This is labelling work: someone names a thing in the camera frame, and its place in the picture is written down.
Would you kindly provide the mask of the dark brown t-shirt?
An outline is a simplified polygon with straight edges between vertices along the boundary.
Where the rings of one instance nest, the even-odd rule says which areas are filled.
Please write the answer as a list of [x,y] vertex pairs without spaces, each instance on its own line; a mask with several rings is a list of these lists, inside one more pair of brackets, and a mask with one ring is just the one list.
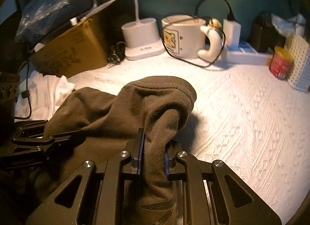
[[90,87],[68,96],[44,129],[44,136],[81,130],[86,140],[58,152],[34,178],[45,200],[82,162],[102,163],[146,134],[142,181],[126,186],[125,224],[176,224],[177,188],[164,172],[167,143],[182,129],[193,110],[196,91],[184,79],[146,77],[126,84],[118,95]]

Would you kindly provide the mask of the white t-shirt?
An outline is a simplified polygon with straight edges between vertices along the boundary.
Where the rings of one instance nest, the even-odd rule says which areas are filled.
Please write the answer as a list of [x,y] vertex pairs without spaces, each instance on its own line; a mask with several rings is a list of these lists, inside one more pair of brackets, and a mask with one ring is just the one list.
[[15,115],[27,117],[31,105],[30,120],[50,120],[75,87],[65,76],[43,75],[32,71],[28,80],[19,85]]

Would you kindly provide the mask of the cardboard box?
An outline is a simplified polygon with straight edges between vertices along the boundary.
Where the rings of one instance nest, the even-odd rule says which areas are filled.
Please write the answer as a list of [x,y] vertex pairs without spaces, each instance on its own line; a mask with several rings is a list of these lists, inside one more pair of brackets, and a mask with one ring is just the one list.
[[106,66],[109,49],[101,16],[96,14],[50,41],[30,62],[44,75],[70,78]]

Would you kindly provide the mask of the tablet screen with plastic bag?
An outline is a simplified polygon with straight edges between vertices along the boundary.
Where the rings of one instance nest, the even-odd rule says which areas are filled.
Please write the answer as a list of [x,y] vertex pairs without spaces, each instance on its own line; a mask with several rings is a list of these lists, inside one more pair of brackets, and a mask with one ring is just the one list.
[[32,46],[71,19],[89,18],[116,0],[31,0],[23,9],[15,42]]

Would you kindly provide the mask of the white perforated plastic basket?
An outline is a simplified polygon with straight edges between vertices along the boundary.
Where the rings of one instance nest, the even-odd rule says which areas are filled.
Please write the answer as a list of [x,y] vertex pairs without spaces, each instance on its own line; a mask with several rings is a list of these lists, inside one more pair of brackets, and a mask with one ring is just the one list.
[[299,35],[286,39],[284,49],[293,57],[293,65],[287,80],[289,85],[299,91],[309,89],[309,43]]

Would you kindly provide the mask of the red can yellow lid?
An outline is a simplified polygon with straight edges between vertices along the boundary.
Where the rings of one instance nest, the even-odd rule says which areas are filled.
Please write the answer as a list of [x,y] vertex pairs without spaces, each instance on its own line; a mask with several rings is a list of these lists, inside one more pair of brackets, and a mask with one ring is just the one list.
[[280,46],[274,47],[274,54],[269,65],[269,71],[278,79],[284,80],[293,65],[292,55]]

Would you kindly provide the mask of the white power strip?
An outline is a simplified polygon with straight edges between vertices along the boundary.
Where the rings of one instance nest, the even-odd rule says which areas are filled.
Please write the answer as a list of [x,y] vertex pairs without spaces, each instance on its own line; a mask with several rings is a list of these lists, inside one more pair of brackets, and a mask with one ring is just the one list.
[[247,42],[240,42],[236,50],[232,50],[228,46],[225,46],[221,53],[222,60],[227,63],[255,66],[268,66],[272,57],[272,54],[257,52]]

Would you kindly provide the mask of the white desk lamp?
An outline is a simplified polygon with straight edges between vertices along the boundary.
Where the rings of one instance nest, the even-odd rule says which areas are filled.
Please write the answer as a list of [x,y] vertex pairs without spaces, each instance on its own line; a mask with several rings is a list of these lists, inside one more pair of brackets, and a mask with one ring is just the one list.
[[125,57],[136,61],[162,54],[164,46],[154,18],[139,18],[139,3],[134,1],[135,21],[121,27],[125,40]]

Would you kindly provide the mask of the black power adapter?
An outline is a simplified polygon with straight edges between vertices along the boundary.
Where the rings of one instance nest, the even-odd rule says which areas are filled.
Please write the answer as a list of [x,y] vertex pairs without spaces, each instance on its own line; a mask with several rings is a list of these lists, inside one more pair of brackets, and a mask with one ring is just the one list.
[[252,22],[251,33],[247,42],[257,51],[267,53],[275,46],[283,47],[286,37],[280,35],[272,24],[270,12],[261,12]]

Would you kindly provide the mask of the white usb charger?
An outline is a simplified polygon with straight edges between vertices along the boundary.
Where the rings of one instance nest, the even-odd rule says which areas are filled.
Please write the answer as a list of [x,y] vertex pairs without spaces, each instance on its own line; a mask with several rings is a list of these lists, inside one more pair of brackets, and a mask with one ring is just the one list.
[[224,19],[223,32],[226,37],[225,45],[232,50],[236,50],[239,46],[241,25],[236,21]]

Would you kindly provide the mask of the white cartoon mug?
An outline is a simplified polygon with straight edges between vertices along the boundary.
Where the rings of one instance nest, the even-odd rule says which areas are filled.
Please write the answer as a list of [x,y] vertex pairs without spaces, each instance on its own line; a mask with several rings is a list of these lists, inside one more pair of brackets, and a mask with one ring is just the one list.
[[210,63],[221,53],[223,40],[217,19],[206,21],[189,15],[173,15],[164,17],[161,23],[163,45],[173,57],[200,58]]

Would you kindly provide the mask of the white crumpled tissue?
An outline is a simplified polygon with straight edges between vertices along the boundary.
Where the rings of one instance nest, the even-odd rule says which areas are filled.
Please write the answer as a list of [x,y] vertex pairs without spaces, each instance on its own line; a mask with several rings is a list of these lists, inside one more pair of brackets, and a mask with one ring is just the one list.
[[271,21],[276,31],[286,38],[291,35],[304,36],[307,21],[301,14],[286,20],[275,14],[271,14]]

